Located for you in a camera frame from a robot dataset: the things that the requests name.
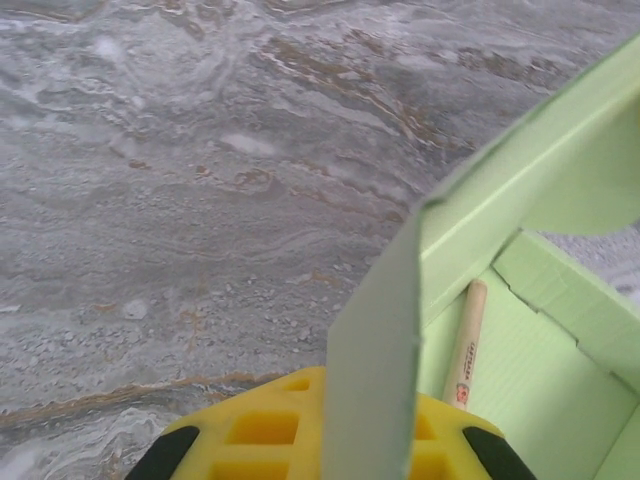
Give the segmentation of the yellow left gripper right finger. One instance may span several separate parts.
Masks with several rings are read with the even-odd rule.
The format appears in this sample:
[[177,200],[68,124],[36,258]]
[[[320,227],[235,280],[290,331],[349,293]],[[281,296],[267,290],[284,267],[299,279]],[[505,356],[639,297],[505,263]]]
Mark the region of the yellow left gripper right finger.
[[503,432],[425,394],[416,400],[415,480],[535,480]]

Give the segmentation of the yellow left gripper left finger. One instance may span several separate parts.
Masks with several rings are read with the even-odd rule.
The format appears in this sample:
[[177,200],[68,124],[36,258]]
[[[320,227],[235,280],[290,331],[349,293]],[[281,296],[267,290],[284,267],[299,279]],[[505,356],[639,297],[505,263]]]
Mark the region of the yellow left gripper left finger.
[[326,371],[309,367],[170,424],[128,479],[319,479]]

